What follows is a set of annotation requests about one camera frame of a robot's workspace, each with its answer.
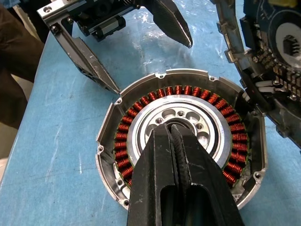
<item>copper coil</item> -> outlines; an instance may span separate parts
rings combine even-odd
[[[218,109],[218,110],[221,110],[223,109],[224,107],[226,107],[228,105],[227,101],[225,101],[224,99],[221,99],[220,101],[218,101],[216,104],[215,104],[215,107]]]
[[[165,92],[163,89],[158,89],[157,90],[157,96],[158,98],[162,98],[162,97],[165,97]]]
[[[205,89],[202,93],[201,93],[201,95],[199,96],[201,99],[203,99],[203,100],[207,100],[207,98],[210,96],[210,91],[209,90],[207,90],[207,89]]]
[[[235,132],[245,131],[246,128],[242,123],[236,123],[236,124],[230,125],[230,130],[232,133],[235,133]]]
[[[129,177],[129,176],[132,175],[132,173],[133,173],[133,167],[130,166],[128,168],[125,168],[120,173],[121,173],[121,175],[122,175],[123,178],[127,178],[127,177]]]
[[[115,147],[115,149],[126,148],[127,147],[127,142],[126,141],[115,142],[114,147]]]
[[[235,112],[235,110],[232,106],[228,106],[221,110],[221,113],[223,116],[233,114],[234,112]]]
[[[137,111],[141,111],[143,106],[142,104],[140,104],[138,101],[136,101],[134,104],[133,104],[133,107],[134,109],[136,109]]]
[[[213,93],[212,96],[208,99],[208,102],[211,103],[212,105],[215,104],[215,102],[220,98],[219,95],[216,93]]]
[[[248,145],[242,143],[233,143],[233,149],[238,152],[248,152]]]
[[[141,104],[143,104],[144,106],[148,105],[150,103],[150,101],[148,100],[147,97],[141,97],[140,98],[140,102]]]
[[[132,186],[132,179],[127,180],[128,185]]]
[[[230,115],[230,116],[226,117],[226,120],[227,120],[228,123],[232,123],[232,122],[239,121],[240,118],[239,118],[238,114],[233,114],[233,115]]]
[[[191,86],[184,86],[184,94],[191,95]]]
[[[244,142],[248,140],[248,136],[246,133],[235,133],[232,135],[232,140]]]
[[[171,86],[170,87],[166,87],[165,88],[165,92],[166,92],[166,96],[174,94],[174,90],[173,90],[173,88]]]
[[[131,124],[132,121],[133,121],[133,118],[132,117],[129,117],[129,116],[123,116],[122,119],[121,119],[122,122],[126,123],[126,124]]]
[[[182,94],[182,86],[175,86],[174,87],[174,94],[176,94],[176,95]]]
[[[120,160],[120,161],[117,161],[118,169],[123,168],[123,167],[125,167],[125,166],[127,166],[127,165],[129,165],[129,164],[131,164],[131,163],[130,163],[130,161],[129,161],[128,158],[122,159],[122,160]]]
[[[127,111],[127,114],[128,114],[129,116],[136,117],[136,115],[138,114],[138,112],[135,111],[133,108],[130,108],[130,109]]]
[[[127,139],[127,133],[119,133],[119,132],[117,132],[115,134],[115,139],[117,139],[117,140],[126,140]]]
[[[120,151],[116,151],[115,152],[115,159],[124,159],[127,157],[127,150],[126,149],[122,149]]]
[[[232,152],[231,156],[230,156],[230,159],[232,161],[236,161],[238,163],[245,163],[246,162],[246,156],[243,155],[243,154],[240,154],[238,152]]]
[[[202,91],[202,89],[201,89],[200,87],[195,87],[195,88],[193,89],[192,96],[198,97],[199,94],[201,93],[201,91]]]
[[[118,125],[118,130],[120,130],[120,131],[128,131],[129,128],[130,128],[130,126],[126,125],[126,124],[119,124]]]
[[[151,101],[154,101],[154,100],[157,100],[157,99],[158,99],[158,97],[157,97],[157,95],[155,94],[155,92],[150,92],[150,93],[149,93],[149,98],[150,98]]]
[[[228,162],[227,168],[237,174],[241,174],[241,172],[243,171],[243,168],[240,165],[232,162]]]
[[[236,177],[233,176],[232,174],[226,172],[226,171],[223,171],[222,173],[225,176],[226,181],[228,182],[228,184],[230,184],[231,186],[233,186],[235,184],[235,182],[237,181]]]

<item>person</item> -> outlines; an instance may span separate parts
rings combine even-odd
[[[19,128],[27,100],[11,74],[34,82],[43,48],[0,4],[0,122]]]
[[[0,3],[21,23],[22,20],[13,9],[13,6],[19,7],[27,14],[33,26],[36,28],[40,40],[45,43],[48,37],[49,29],[37,13],[37,10],[51,3],[50,0],[0,0]]]

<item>brown pants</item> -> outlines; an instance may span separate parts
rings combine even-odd
[[[0,122],[19,128],[27,100],[11,74],[33,82],[44,45],[0,5]]]

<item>blue table surface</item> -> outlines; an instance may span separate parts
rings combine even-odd
[[[239,84],[223,53],[215,6],[208,0],[175,2],[190,27],[191,49],[164,35],[143,8],[126,15],[126,28],[104,41],[84,40],[121,89],[170,68],[203,69]],[[237,11],[243,17],[241,2]],[[0,185],[1,226],[126,225],[127,211],[106,191],[95,163],[95,137],[116,98],[80,74],[49,36]],[[301,225],[299,149],[267,119],[266,133],[268,171],[241,216],[247,226]]]

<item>black plastic part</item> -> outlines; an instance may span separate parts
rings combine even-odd
[[[133,172],[127,225],[244,224],[221,169],[193,133],[160,125]]]
[[[241,30],[244,34],[245,44],[247,47],[257,50],[256,43],[254,40],[252,24],[247,17],[240,19]]]

